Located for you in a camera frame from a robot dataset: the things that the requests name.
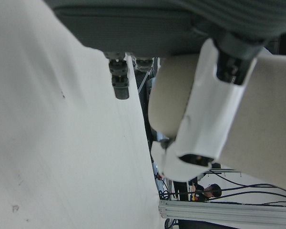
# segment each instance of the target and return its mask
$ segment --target white sheet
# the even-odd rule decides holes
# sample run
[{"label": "white sheet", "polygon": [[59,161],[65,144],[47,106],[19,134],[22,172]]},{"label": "white sheet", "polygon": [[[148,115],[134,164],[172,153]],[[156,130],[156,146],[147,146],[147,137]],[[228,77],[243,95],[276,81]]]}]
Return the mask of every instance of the white sheet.
[{"label": "white sheet", "polygon": [[129,90],[41,0],[0,0],[0,229],[163,227]]}]

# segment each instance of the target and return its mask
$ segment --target white robot arm casing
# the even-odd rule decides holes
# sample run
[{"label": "white robot arm casing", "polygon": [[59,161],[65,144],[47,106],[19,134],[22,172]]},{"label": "white robot arm casing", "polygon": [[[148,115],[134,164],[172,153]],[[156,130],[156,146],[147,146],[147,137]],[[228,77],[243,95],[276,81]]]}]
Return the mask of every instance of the white robot arm casing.
[{"label": "white robot arm casing", "polygon": [[243,85],[236,85],[217,78],[217,59],[218,50],[208,39],[202,46],[193,73],[194,84],[175,141],[166,149],[153,142],[153,159],[159,171],[169,179],[187,181],[209,169],[210,165],[200,166],[181,160],[184,155],[219,158],[256,63],[254,59]]}]

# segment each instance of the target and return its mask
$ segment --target black cable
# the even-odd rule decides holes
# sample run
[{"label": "black cable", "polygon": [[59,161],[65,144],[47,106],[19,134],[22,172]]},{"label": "black cable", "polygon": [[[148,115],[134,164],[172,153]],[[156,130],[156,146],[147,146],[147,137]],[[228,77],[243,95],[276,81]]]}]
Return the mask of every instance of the black cable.
[{"label": "black cable", "polygon": [[248,194],[248,193],[264,193],[264,194],[270,194],[270,195],[275,195],[275,196],[280,196],[280,197],[285,197],[285,195],[279,194],[279,193],[274,193],[274,192],[263,192],[263,191],[248,191],[248,192],[239,192],[239,193],[233,193],[230,195],[225,195],[222,197],[215,197],[215,198],[211,198],[209,200],[215,200],[215,199],[221,199],[221,198],[225,198],[225,197],[232,197],[232,196],[237,196],[237,195],[242,195],[242,194]]},{"label": "black cable", "polygon": [[[169,193],[169,192],[160,192],[160,191],[159,191],[159,197],[160,197],[160,199],[166,199],[166,200],[168,200],[170,195],[175,195],[175,194],[185,195],[185,194],[194,194],[194,193],[202,193],[202,192],[204,192],[204,191],[184,192],[184,193]],[[242,194],[248,194],[248,193],[264,193],[264,194],[270,194],[270,195],[281,196],[281,197],[286,198],[286,195],[279,194],[279,193],[274,193],[274,192],[248,191],[248,192],[233,193],[233,194],[225,195],[225,196],[221,196],[221,197],[215,197],[215,198],[211,198],[211,199],[209,199],[209,200],[221,199],[221,198],[225,198],[225,197],[232,197],[232,196],[237,196],[237,195],[242,195]]]},{"label": "black cable", "polygon": [[175,223],[176,223],[176,220],[173,219],[171,225],[170,225],[169,227],[164,227],[164,228],[165,228],[165,229],[170,229],[170,228],[172,228],[174,225],[176,225]]},{"label": "black cable", "polygon": [[265,205],[265,204],[276,204],[276,203],[286,203],[286,201],[269,202],[269,203],[264,203],[264,204],[261,204],[261,205]]},{"label": "black cable", "polygon": [[272,184],[254,184],[254,185],[242,185],[242,184],[238,184],[238,183],[236,183],[236,182],[233,182],[233,181],[231,181],[231,180],[229,180],[229,179],[226,179],[226,178],[224,178],[224,177],[222,177],[222,176],[216,174],[216,173],[213,172],[212,170],[209,170],[209,171],[210,171],[211,173],[215,174],[216,176],[220,177],[221,179],[224,179],[224,180],[226,180],[226,181],[228,181],[228,182],[230,182],[230,183],[232,183],[232,184],[235,184],[235,185],[239,185],[239,186],[243,186],[243,187],[278,188],[278,189],[283,190],[283,191],[286,192],[286,189],[281,188],[281,187],[278,187],[278,186],[275,186],[275,185],[272,185]]}]

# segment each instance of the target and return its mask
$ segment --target dark hair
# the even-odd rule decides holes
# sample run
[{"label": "dark hair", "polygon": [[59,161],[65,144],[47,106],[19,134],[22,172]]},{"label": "dark hair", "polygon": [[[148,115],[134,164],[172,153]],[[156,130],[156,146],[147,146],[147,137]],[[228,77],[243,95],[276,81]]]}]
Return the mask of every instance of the dark hair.
[{"label": "dark hair", "polygon": [[210,187],[211,187],[213,196],[215,196],[215,197],[221,196],[221,188],[219,187],[218,184],[212,184]]}]

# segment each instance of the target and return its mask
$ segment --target person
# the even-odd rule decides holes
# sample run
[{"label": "person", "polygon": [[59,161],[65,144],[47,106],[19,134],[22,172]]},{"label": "person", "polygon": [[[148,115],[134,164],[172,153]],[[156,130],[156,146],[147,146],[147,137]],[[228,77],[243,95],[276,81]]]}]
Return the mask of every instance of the person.
[{"label": "person", "polygon": [[180,201],[189,201],[189,197],[187,195],[187,185],[186,182],[177,182],[173,181],[175,193],[179,193]]},{"label": "person", "polygon": [[212,184],[204,188],[199,184],[192,185],[192,192],[203,191],[202,193],[195,193],[191,195],[190,201],[207,201],[211,197],[220,197],[222,194],[221,188],[218,184]]}]

